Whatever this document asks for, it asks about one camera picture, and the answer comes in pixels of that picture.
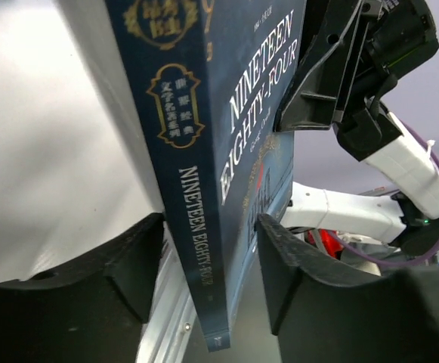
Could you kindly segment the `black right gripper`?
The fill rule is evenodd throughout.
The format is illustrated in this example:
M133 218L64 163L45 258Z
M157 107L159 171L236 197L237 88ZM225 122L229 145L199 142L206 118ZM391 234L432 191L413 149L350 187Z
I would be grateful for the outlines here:
M426 1L307 1L300 60L274 131L327 130L382 96L439 49Z

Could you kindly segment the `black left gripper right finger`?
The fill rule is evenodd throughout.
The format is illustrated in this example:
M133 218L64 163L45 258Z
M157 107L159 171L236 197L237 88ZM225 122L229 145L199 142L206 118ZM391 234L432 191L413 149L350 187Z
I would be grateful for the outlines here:
M267 312L284 362L439 362L439 266L379 277L256 222Z

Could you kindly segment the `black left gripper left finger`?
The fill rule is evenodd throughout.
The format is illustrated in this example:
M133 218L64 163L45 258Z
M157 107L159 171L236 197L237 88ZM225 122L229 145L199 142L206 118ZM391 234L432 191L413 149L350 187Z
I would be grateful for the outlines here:
M152 213L26 281L0 283L0 362L133 362L162 253Z

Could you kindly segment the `Nineteen Eighty-Four dark book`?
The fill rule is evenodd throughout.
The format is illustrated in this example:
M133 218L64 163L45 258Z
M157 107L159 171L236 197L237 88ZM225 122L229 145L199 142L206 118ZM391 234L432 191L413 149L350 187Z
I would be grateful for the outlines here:
M303 1L108 1L172 235L209 351L228 349L262 213L292 195L274 122L298 65Z

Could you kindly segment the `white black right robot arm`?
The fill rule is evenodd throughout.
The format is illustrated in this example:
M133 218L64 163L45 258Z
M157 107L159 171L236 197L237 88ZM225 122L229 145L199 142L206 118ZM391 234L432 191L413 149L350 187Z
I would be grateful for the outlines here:
M428 5L439 38L439 1ZM402 78L383 101L425 140L435 140L433 151L439 157L439 50L431 60ZM348 156L331 131L295 133L294 179L304 185L348 193L390 185L380 172Z

